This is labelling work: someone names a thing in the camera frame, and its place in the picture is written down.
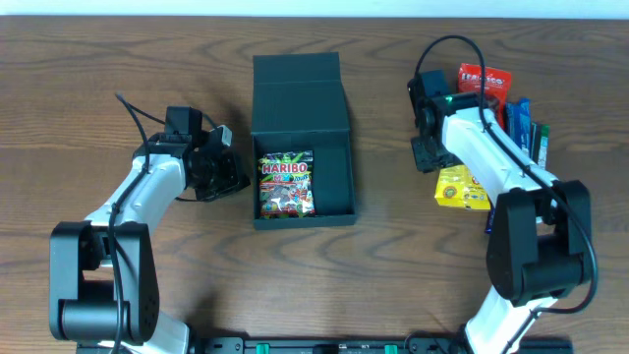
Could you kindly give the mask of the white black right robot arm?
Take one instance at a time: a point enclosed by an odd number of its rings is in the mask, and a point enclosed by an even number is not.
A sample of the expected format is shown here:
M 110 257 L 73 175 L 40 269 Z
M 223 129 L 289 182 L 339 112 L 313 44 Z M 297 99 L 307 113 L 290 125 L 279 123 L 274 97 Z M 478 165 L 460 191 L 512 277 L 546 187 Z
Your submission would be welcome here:
M 465 324 L 470 353 L 514 353 L 542 314 L 584 310 L 597 288 L 588 189 L 541 169 L 505 134 L 474 92 L 414 94 L 424 173 L 463 164 L 494 206 L 486 251 L 491 288 Z

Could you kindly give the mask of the black box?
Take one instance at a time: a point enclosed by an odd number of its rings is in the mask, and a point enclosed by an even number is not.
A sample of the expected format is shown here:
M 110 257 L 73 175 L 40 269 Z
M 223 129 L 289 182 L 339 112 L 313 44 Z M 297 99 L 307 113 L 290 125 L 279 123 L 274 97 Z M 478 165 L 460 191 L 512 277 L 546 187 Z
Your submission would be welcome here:
M 254 228 L 276 230 L 352 225 L 357 220 L 351 128 L 339 55 L 259 55 L 253 59 Z M 274 152 L 314 155 L 314 215 L 261 214 L 259 160 Z

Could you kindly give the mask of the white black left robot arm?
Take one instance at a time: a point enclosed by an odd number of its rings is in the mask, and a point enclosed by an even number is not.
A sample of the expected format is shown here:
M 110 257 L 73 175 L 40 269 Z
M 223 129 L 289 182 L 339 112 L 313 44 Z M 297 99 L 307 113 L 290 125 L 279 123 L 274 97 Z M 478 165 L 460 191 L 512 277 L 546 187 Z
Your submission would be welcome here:
M 90 351 L 191 353 L 188 325 L 160 310 L 151 236 L 186 189 L 212 202 L 248 186 L 232 132 L 157 133 L 111 197 L 50 235 L 49 327 Z

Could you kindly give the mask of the red candy bag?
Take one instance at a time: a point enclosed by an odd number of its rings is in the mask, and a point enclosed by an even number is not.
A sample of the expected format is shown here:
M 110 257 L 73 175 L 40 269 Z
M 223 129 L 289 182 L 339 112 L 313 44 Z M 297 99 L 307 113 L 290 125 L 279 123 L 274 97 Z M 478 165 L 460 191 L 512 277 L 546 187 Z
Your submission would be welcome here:
M 462 63 L 458 71 L 457 90 L 459 92 L 479 92 L 481 89 L 481 73 L 480 65 Z M 511 73 L 486 67 L 486 102 L 502 129 L 505 129 L 504 110 L 511 84 Z

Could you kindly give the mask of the Haribo gummy bag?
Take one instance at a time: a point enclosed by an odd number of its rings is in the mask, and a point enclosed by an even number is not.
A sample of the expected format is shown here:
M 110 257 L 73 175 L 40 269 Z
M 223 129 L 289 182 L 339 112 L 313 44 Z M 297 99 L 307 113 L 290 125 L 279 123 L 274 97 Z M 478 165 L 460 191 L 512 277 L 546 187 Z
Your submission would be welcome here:
M 266 153 L 257 162 L 257 172 L 261 218 L 315 215 L 312 150 Z

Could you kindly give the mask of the yellow snack bag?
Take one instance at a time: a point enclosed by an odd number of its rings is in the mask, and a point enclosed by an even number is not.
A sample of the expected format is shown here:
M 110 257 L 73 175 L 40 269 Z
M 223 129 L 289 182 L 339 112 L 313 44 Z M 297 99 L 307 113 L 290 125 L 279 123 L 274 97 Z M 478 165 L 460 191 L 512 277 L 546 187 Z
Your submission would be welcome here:
M 465 165 L 439 171 L 434 198 L 441 207 L 481 211 L 491 209 L 485 189 Z

